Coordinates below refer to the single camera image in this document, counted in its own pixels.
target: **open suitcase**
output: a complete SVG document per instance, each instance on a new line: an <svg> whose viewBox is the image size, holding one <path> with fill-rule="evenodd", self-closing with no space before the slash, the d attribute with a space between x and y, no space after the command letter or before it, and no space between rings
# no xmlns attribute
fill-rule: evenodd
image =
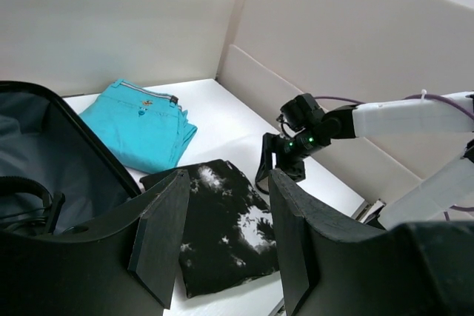
<svg viewBox="0 0 474 316"><path fill-rule="evenodd" d="M3 315L162 315L188 198L183 171L141 194L62 98L0 82Z"/></svg>

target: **gray fabric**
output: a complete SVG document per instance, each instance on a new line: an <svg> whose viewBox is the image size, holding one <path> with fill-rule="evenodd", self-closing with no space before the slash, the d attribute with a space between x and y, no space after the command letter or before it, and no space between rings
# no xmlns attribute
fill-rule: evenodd
<svg viewBox="0 0 474 316"><path fill-rule="evenodd" d="M128 198L61 110L30 93L0 93L0 176L4 175L33 179L50 193L65 194L56 232L102 215ZM2 198L0 215L41 206L40 199L17 194Z"/></svg>

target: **bag handle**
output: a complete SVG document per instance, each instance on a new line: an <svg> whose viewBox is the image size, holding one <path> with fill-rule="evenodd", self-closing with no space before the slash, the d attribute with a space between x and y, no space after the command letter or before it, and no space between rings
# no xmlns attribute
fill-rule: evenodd
<svg viewBox="0 0 474 316"><path fill-rule="evenodd" d="M15 193L35 195L41 199L43 207L16 214L0 216L0 220L25 215L38 210L44 210L43 215L37 218L24 218L19 221L12 221L12 223L8 224L4 230L6 232L15 232L27 224L31 225L40 223L44 225L44 231L40 234L53 233L59 219L59 213L65 202L64 194L61 192L55 192L52 197L43 185L32 179L18 176L0 177L0 198Z"/></svg>

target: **turquoise folded clothing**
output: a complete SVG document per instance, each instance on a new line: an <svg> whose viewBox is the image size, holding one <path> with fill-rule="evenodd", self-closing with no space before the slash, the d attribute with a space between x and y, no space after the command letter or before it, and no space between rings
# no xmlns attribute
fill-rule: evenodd
<svg viewBox="0 0 474 316"><path fill-rule="evenodd" d="M123 165L147 173L176 167L197 131L174 95L124 79L80 116Z"/></svg>

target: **tabletop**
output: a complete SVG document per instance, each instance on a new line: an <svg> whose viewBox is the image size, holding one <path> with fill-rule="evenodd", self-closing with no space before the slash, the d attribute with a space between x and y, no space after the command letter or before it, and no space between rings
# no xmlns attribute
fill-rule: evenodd
<svg viewBox="0 0 474 316"><path fill-rule="evenodd" d="M261 156L262 135L277 133L213 79L148 87L179 99L188 119L198 127L196 136L179 166L224 159L235 164L253 182ZM84 111L98 95L66 98L77 112ZM304 190L345 215L353 215L364 199L312 158L305 160L307 179L298 183ZM129 169L138 180L145 174ZM176 279L171 309L165 316L266 316L282 299L279 273L254 280L217 294L186 298L181 275Z"/></svg>

